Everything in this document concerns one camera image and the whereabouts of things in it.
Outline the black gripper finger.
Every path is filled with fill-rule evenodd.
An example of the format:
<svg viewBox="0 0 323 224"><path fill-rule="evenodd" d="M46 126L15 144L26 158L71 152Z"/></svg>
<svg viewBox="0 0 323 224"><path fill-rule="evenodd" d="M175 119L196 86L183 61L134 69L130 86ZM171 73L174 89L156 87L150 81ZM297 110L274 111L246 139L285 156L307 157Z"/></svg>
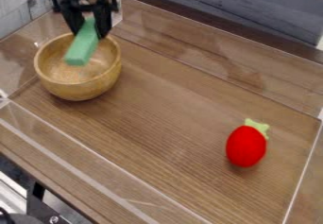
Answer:
<svg viewBox="0 0 323 224"><path fill-rule="evenodd" d="M107 4L96 4L94 7L95 27L99 38L104 38L112 28L111 9Z"/></svg>
<svg viewBox="0 0 323 224"><path fill-rule="evenodd" d="M71 5L62 5L60 10L62 10L64 21L72 33L78 34L84 23L84 17L82 15L80 9L72 7Z"/></svg>

